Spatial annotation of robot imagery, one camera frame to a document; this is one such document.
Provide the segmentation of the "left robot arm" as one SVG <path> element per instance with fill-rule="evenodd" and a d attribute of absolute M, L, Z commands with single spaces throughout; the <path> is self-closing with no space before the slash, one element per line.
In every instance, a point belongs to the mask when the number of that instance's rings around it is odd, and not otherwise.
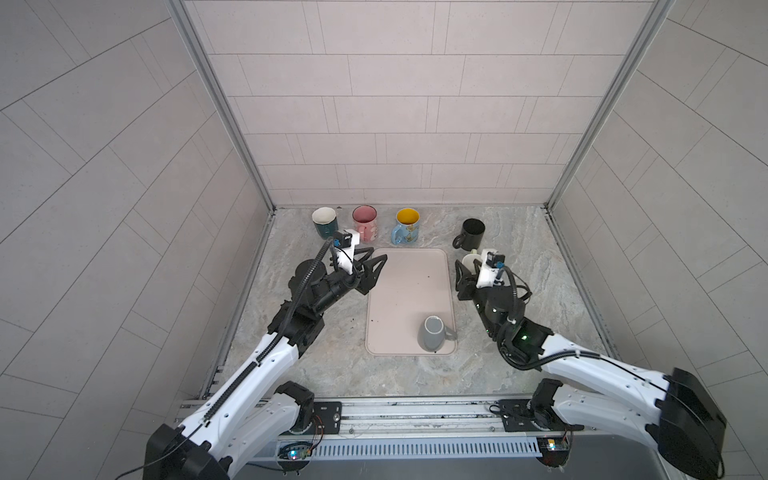
<path fill-rule="evenodd" d="M 304 432 L 314 416 L 314 395 L 279 379 L 324 327 L 324 312 L 347 293 L 366 295 L 387 255 L 373 248 L 338 249 L 327 240 L 300 263 L 267 333 L 225 384 L 179 426 L 161 425 L 139 467 L 145 479 L 232 479 L 267 444 L 289 430 Z"/>

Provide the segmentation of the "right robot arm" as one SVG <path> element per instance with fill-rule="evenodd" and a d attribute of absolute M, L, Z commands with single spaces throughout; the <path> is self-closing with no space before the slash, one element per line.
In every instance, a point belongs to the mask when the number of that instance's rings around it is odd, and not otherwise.
<path fill-rule="evenodd" d="M 540 429 L 595 427 L 655 448 L 692 478 L 724 477 L 727 420 L 694 374 L 626 364 L 528 319 L 530 289 L 507 266 L 455 268 L 459 300 L 473 303 L 501 358 L 546 373 L 528 402 Z"/>

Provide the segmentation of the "black mug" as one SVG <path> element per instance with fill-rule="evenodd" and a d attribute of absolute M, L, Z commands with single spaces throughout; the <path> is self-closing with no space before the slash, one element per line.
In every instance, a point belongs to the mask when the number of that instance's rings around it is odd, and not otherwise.
<path fill-rule="evenodd" d="M 477 250 L 486 231 L 485 224 L 476 218 L 468 218 L 463 221 L 460 233 L 454 238 L 452 246 L 454 249 L 464 251 Z"/>

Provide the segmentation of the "dark green mug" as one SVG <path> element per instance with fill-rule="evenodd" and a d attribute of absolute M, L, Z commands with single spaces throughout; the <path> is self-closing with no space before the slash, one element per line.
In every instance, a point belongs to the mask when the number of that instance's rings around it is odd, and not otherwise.
<path fill-rule="evenodd" d="M 313 211 L 312 222 L 321 239 L 325 240 L 338 231 L 336 210 L 331 207 L 320 207 Z"/>

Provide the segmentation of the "light green mug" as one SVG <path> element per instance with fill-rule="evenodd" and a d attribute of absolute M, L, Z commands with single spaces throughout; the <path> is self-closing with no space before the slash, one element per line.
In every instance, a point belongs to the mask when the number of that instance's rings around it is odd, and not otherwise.
<path fill-rule="evenodd" d="M 472 275 L 475 275 L 478 268 L 482 267 L 483 257 L 476 251 L 472 250 L 469 254 L 465 255 L 461 263 L 470 271 Z"/>

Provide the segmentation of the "pink patterned mug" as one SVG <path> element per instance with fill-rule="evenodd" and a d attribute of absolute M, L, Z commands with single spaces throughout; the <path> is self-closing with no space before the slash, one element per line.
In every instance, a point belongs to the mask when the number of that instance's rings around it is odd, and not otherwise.
<path fill-rule="evenodd" d="M 372 243 L 378 236 L 377 210 L 370 205 L 360 205 L 352 212 L 356 231 L 362 243 Z"/>

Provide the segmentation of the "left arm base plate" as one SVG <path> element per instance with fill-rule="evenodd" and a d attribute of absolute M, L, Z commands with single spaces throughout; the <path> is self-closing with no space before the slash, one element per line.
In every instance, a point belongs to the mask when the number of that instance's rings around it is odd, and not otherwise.
<path fill-rule="evenodd" d="M 294 433 L 297 435 L 338 434 L 342 418 L 341 402 L 313 402 L 299 410 Z"/>

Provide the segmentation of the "blue patterned mug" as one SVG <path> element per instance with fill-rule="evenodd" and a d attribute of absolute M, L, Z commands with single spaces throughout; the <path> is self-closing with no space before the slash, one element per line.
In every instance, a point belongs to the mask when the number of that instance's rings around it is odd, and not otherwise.
<path fill-rule="evenodd" d="M 391 232 L 394 245 L 412 244 L 418 239 L 420 214 L 413 208 L 403 208 L 396 214 L 396 226 Z"/>

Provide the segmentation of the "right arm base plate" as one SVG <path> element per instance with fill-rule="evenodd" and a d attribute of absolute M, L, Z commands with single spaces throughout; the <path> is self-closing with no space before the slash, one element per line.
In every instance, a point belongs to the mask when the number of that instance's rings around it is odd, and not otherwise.
<path fill-rule="evenodd" d="M 561 432 L 583 431 L 579 424 L 564 422 L 551 406 L 532 406 L 529 399 L 502 399 L 489 407 L 489 411 L 501 418 L 506 432 L 542 431 Z"/>

